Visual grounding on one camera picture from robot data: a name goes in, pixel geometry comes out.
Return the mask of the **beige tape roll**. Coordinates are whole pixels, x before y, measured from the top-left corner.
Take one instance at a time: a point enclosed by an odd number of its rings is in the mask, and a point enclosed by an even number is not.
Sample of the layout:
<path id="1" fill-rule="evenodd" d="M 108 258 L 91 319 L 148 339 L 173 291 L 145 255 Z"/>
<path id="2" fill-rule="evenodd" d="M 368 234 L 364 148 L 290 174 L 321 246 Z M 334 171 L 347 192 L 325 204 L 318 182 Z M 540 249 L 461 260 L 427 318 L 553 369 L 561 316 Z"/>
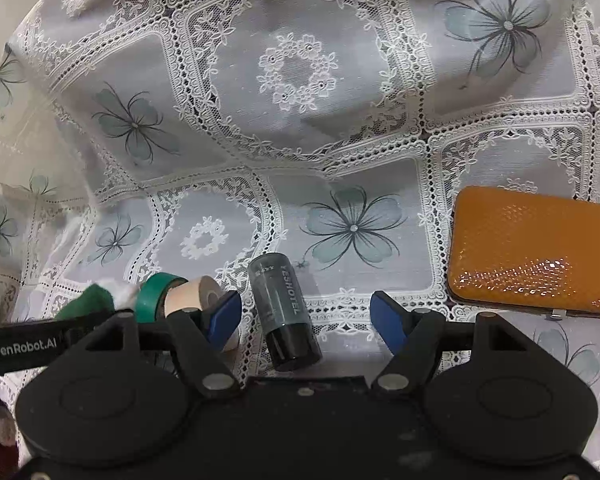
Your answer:
<path id="1" fill-rule="evenodd" d="M 224 290 L 208 275 L 171 287 L 163 303 L 164 316 L 179 310 L 209 310 L 224 295 Z"/>

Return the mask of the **green tape roll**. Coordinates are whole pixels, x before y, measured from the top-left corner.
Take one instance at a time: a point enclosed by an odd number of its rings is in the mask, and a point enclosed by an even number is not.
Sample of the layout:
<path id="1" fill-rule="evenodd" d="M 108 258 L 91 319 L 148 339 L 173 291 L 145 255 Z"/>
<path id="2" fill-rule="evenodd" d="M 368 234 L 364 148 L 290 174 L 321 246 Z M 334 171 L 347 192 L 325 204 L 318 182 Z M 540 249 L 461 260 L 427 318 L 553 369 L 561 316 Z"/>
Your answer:
<path id="1" fill-rule="evenodd" d="M 137 294 L 134 307 L 136 322 L 143 324 L 162 320 L 166 316 L 164 314 L 166 294 L 172 288 L 183 285 L 186 282 L 186 278 L 166 272 L 152 274 L 140 286 L 140 291 Z"/>

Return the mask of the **dark grey hotel bottle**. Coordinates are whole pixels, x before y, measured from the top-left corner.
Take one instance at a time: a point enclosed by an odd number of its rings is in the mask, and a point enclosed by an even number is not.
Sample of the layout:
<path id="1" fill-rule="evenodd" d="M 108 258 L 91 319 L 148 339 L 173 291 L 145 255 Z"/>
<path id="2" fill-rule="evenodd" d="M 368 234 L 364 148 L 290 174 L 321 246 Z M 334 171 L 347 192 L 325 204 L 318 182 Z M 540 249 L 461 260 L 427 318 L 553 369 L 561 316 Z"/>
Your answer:
<path id="1" fill-rule="evenodd" d="M 279 252 L 260 255 L 248 274 L 273 367 L 292 372 L 317 363 L 322 352 L 289 259 Z"/>

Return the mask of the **green plush toy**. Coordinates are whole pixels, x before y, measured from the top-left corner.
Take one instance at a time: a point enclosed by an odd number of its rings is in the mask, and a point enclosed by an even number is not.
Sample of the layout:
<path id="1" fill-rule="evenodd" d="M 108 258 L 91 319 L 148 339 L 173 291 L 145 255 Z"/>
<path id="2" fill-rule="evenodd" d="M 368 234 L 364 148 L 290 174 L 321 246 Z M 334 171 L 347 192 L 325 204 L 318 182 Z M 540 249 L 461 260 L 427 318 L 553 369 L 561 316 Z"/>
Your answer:
<path id="1" fill-rule="evenodd" d="M 65 321 L 92 314 L 114 312 L 114 298 L 97 284 L 88 286 L 79 297 L 69 301 L 55 315 L 55 320 Z"/>

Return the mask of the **white fluffy plush toy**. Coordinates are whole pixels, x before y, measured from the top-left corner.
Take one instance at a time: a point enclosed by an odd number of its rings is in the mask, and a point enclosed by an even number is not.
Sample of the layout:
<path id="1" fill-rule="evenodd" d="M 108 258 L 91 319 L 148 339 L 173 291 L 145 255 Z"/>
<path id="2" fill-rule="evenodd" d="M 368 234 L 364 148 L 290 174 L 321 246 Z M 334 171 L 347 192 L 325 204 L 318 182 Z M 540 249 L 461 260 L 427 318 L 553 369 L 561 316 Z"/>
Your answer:
<path id="1" fill-rule="evenodd" d="M 113 278 L 103 278 L 98 282 L 99 286 L 109 292 L 112 298 L 114 310 L 135 309 L 140 288 L 132 283 Z"/>

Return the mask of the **orange leather case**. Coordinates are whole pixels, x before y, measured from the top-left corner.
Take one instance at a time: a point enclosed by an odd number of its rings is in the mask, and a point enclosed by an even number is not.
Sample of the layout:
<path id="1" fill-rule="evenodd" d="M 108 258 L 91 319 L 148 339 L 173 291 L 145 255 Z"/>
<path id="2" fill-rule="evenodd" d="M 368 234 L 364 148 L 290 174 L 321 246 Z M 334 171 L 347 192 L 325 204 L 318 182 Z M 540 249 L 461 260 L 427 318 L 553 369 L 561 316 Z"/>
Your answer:
<path id="1" fill-rule="evenodd" d="M 452 295 L 600 318 L 600 204 L 468 186 L 457 195 Z"/>

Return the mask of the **grey floral lace tablecloth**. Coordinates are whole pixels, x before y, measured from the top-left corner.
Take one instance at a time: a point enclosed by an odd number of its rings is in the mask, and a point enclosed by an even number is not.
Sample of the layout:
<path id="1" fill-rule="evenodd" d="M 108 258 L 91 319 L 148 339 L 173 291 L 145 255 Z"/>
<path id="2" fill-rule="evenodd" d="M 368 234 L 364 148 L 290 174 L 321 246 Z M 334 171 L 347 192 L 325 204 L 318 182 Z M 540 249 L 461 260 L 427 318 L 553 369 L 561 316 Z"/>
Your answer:
<path id="1" fill-rule="evenodd" d="M 208 275 L 240 389 L 189 389 L 130 309 L 0 376 L 0 478 L 600 479 L 600 318 L 454 297 L 468 186 L 600 204 L 600 0 L 40 0 L 0 62 L 0 325 Z M 301 370 L 261 330 L 269 252 Z M 378 290 L 445 316 L 422 388 L 372 389 Z"/>

